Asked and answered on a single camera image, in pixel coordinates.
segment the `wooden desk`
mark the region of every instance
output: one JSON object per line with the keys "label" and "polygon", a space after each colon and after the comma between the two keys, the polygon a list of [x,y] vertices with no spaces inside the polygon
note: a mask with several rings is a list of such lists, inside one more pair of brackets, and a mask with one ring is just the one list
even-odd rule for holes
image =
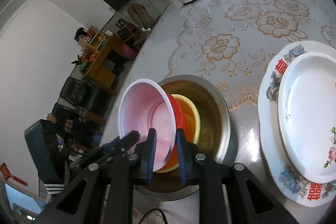
{"label": "wooden desk", "polygon": [[106,42],[106,44],[102,47],[102,49],[99,51],[96,59],[85,71],[83,79],[90,77],[95,81],[96,85],[107,90],[111,94],[116,95],[117,92],[113,90],[111,86],[117,76],[110,72],[102,64],[112,49],[114,49],[120,55],[124,56],[123,44],[124,42],[117,35],[112,35]]}

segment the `white plate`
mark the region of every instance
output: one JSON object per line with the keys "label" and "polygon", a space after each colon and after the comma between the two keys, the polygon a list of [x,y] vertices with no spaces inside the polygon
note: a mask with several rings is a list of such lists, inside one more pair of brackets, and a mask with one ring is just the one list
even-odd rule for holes
{"label": "white plate", "polygon": [[336,180],[315,184],[294,168],[283,146],[278,125],[278,89],[286,66],[305,52],[322,52],[336,58],[336,50],[316,41],[300,41],[285,46],[268,64],[258,95],[260,142],[271,176],[280,191],[303,206],[316,207],[331,201]]}
{"label": "white plate", "polygon": [[290,63],[279,88],[279,126],[293,165],[316,183],[336,179],[335,103],[335,59],[309,52]]}

